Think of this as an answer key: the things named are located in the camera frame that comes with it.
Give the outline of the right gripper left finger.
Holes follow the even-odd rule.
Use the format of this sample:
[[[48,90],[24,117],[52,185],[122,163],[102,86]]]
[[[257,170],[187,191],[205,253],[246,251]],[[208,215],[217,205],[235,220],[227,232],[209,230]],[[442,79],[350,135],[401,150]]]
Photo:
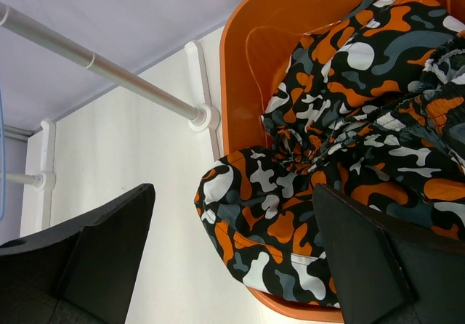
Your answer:
[[[1,245],[2,323],[124,323],[155,204],[152,184]]]

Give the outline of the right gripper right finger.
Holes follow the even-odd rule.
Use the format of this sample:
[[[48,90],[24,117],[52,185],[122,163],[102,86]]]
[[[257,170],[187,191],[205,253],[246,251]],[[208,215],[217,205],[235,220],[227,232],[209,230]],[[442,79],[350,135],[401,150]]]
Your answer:
[[[464,242],[328,185],[315,187],[313,206],[344,322],[464,322]]]

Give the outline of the orange black camouflage shorts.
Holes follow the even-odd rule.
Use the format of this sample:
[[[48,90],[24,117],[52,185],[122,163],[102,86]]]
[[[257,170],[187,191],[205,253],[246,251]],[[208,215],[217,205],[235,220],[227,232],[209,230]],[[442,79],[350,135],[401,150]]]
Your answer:
[[[314,191],[464,239],[464,24],[437,0],[363,0],[307,34],[262,114],[272,146],[220,158],[195,206],[229,273],[337,307]]]

